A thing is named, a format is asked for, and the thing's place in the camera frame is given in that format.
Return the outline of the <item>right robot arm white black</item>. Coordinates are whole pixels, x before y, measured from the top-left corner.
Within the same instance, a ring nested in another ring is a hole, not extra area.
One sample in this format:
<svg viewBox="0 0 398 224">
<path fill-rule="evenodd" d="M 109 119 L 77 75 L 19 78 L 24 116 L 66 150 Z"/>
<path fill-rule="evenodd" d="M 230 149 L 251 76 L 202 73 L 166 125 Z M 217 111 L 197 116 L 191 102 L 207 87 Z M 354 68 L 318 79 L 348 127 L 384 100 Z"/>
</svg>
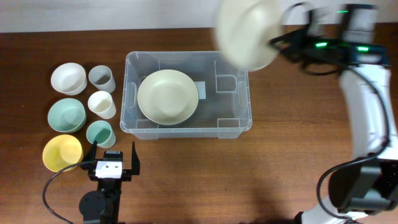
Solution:
<svg viewBox="0 0 398 224">
<path fill-rule="evenodd" d="M 373 44 L 370 28 L 345 28 L 335 39 L 308 28 L 275 37 L 269 45 L 303 67 L 331 64 L 339 74 L 348 107 L 353 158 L 325 171 L 327 197 L 300 212 L 295 223 L 357 223 L 397 207 L 397 128 L 394 121 L 386 49 Z"/>
</svg>

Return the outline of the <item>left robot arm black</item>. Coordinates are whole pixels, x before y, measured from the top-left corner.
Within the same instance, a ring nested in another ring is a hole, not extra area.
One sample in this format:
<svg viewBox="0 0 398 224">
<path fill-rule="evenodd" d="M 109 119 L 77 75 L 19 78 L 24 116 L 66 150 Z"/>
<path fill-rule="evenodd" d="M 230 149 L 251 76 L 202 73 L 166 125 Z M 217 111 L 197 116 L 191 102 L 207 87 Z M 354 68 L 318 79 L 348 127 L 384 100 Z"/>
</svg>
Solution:
<svg viewBox="0 0 398 224">
<path fill-rule="evenodd" d="M 84 224 L 117 223 L 122 194 L 122 183 L 130 182 L 132 176 L 140 174 L 140 161 L 135 144 L 131 149 L 131 168 L 123 169 L 121 151 L 105 151 L 102 159 L 96 158 L 95 141 L 83 158 L 81 168 L 88 172 L 97 189 L 84 194 L 79 203 L 79 211 Z"/>
</svg>

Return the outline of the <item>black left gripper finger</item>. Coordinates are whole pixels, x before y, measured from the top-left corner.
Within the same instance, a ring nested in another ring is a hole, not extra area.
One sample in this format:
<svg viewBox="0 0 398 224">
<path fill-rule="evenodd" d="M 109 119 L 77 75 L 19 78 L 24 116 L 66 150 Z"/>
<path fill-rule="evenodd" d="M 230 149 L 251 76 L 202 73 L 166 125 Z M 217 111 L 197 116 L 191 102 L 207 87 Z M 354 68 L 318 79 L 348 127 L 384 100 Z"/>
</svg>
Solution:
<svg viewBox="0 0 398 224">
<path fill-rule="evenodd" d="M 135 142 L 132 142 L 131 174 L 140 174 L 140 160 L 136 152 Z"/>
<path fill-rule="evenodd" d="M 96 157 L 97 140 L 94 140 L 87 155 L 83 158 L 83 162 L 94 161 Z"/>
</svg>

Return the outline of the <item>large cream bowl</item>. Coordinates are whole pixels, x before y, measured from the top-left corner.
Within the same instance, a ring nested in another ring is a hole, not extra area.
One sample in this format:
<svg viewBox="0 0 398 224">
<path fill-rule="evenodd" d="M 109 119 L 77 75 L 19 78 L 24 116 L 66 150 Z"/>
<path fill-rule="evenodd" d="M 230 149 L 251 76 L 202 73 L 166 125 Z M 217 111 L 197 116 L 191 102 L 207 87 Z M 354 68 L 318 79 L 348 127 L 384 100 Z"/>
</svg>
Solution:
<svg viewBox="0 0 398 224">
<path fill-rule="evenodd" d="M 139 109 L 149 120 L 166 126 L 180 124 L 198 107 L 199 92 L 195 82 L 178 70 L 159 70 L 140 84 Z"/>
<path fill-rule="evenodd" d="M 215 20 L 214 41 L 228 63 L 257 71 L 278 55 L 269 41 L 282 34 L 280 21 L 278 0 L 224 0 Z"/>
</svg>

